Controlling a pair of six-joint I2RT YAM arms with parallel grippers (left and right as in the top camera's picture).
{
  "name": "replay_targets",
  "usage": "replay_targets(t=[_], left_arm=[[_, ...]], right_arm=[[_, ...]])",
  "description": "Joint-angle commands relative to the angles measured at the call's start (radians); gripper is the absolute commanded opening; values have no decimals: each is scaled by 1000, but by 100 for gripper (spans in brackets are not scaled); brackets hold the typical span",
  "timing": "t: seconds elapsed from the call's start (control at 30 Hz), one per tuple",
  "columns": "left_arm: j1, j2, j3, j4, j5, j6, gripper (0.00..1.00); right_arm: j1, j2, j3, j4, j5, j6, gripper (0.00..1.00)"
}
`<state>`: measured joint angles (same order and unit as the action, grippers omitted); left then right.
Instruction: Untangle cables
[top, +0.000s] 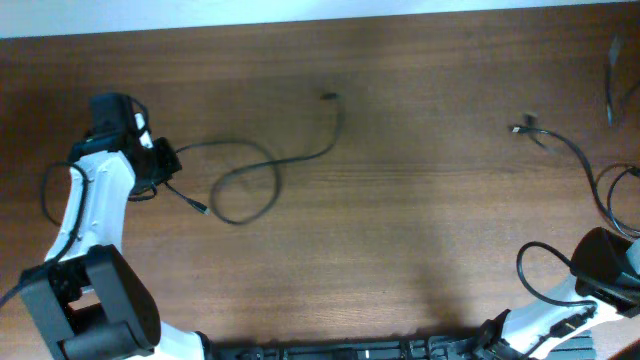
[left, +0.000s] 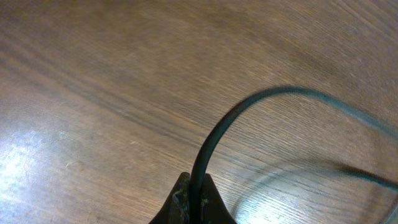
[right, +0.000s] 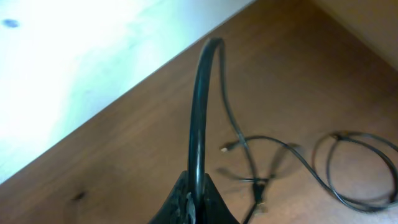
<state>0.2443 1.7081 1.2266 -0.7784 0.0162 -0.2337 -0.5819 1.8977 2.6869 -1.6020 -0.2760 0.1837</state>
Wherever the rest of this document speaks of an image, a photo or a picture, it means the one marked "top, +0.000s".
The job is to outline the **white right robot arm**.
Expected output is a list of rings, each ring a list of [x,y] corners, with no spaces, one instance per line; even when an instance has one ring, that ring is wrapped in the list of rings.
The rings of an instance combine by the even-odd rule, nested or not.
[[[526,279],[525,252],[539,248],[569,269],[567,277],[543,294]],[[602,227],[589,231],[570,258],[547,243],[524,244],[516,257],[522,286],[536,298],[488,320],[474,341],[483,359],[545,359],[567,340],[603,323],[639,315],[639,242]]]

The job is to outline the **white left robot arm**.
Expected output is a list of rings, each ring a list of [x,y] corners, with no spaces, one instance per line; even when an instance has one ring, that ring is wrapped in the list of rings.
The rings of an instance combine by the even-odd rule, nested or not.
[[[90,109],[93,126],[63,164],[71,191],[58,236],[22,273],[20,297],[55,359],[213,359],[205,335],[161,321],[121,254],[128,202],[155,196],[181,165],[166,139],[152,139],[138,100],[107,93]]]

